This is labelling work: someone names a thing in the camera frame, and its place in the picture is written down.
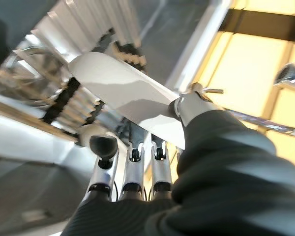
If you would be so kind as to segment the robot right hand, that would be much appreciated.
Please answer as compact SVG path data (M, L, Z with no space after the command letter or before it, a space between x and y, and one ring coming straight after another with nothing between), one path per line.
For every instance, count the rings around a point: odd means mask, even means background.
M295 236L295 165L193 92L173 102L185 149L169 201L82 203L64 236Z

